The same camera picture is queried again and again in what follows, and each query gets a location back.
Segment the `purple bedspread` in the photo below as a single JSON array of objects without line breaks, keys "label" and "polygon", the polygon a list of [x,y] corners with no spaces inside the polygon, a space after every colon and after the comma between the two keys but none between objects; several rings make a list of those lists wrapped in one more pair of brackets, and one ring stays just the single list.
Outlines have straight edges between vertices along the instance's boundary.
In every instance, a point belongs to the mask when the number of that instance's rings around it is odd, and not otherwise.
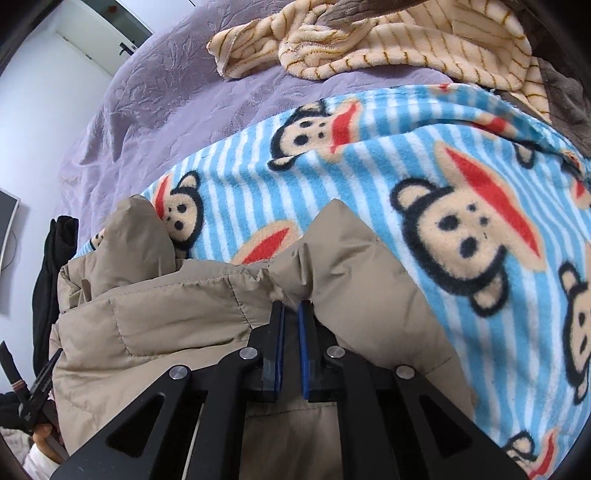
[{"label": "purple bedspread", "polygon": [[432,69],[374,67],[312,82],[275,66],[242,80],[216,73],[205,45],[226,28],[266,17],[290,0],[212,0],[152,36],[117,72],[86,132],[59,170],[56,214],[80,219],[79,242],[124,197],[171,166],[248,125],[320,98],[384,86],[450,82]]}]

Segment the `metal screw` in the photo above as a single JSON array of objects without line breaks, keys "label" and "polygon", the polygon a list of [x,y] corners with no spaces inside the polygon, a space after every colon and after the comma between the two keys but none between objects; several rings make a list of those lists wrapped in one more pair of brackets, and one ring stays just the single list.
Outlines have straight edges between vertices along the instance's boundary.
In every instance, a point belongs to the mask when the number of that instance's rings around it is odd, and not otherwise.
[{"label": "metal screw", "polygon": [[331,358],[343,358],[345,355],[345,349],[339,347],[339,345],[333,345],[326,349],[326,355]]},{"label": "metal screw", "polygon": [[176,365],[175,367],[172,367],[170,369],[170,372],[168,374],[170,375],[170,378],[172,378],[173,380],[180,380],[181,378],[185,378],[188,373],[189,370],[187,370],[187,367],[184,367],[182,365]]},{"label": "metal screw", "polygon": [[251,346],[246,346],[242,350],[240,350],[240,358],[244,360],[252,360],[253,358],[256,358],[257,355],[258,350]]},{"label": "metal screw", "polygon": [[409,367],[408,365],[400,365],[396,369],[396,374],[400,378],[403,378],[405,380],[410,380],[412,377],[414,377],[414,368]]}]

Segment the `television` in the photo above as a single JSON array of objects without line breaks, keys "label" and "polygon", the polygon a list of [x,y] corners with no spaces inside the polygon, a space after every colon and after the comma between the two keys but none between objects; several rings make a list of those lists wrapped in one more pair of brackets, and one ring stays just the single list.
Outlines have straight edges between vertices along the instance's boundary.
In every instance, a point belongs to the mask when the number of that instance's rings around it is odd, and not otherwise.
[{"label": "television", "polygon": [[4,261],[4,251],[8,242],[8,235],[14,220],[14,214],[17,212],[20,200],[14,195],[0,189],[0,265]]}]

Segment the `tool handle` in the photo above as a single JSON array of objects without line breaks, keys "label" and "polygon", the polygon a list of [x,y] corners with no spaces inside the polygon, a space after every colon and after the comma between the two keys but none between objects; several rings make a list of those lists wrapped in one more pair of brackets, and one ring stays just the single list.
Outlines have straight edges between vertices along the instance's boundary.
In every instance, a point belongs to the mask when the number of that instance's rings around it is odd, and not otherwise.
[{"label": "tool handle", "polygon": [[47,437],[45,439],[47,445],[57,454],[59,455],[59,457],[61,457],[62,462],[65,462],[66,460],[68,460],[68,458],[70,458],[70,455],[68,455],[68,452],[66,450],[66,448],[59,442],[59,440],[57,440],[54,436],[53,433],[51,435],[49,435],[49,437]]},{"label": "tool handle", "polygon": [[29,398],[29,389],[27,388],[25,381],[22,379],[21,374],[18,372],[12,354],[8,350],[5,342],[0,343],[0,365],[2,365],[4,374],[11,383],[14,393],[17,394],[21,403],[25,403]]}]

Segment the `puffer jacket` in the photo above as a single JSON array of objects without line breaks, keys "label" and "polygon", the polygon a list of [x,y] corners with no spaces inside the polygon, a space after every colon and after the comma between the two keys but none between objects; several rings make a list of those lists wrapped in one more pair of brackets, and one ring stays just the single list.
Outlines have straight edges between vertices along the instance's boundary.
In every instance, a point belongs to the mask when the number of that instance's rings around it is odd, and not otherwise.
[{"label": "puffer jacket", "polygon": [[[330,202],[308,231],[267,262],[176,260],[151,203],[122,201],[95,252],[60,273],[63,348],[54,395],[72,454],[171,366],[217,363],[268,322],[271,302],[310,299],[339,343],[375,365],[412,365],[469,417],[458,356],[425,297],[348,207]],[[242,479],[338,479],[336,405],[297,389],[247,412]]]}]

